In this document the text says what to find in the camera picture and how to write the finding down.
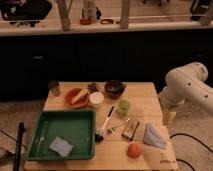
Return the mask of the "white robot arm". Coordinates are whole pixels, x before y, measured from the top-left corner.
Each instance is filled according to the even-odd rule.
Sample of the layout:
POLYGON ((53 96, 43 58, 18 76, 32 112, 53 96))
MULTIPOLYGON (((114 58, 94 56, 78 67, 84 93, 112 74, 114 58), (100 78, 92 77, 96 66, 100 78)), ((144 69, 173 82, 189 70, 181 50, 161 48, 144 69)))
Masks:
POLYGON ((158 94, 163 113, 163 124, 168 125, 175 118, 174 107, 190 100, 213 115, 213 88, 205 84, 207 67, 200 62, 192 62, 170 70, 166 76, 166 86, 158 94))

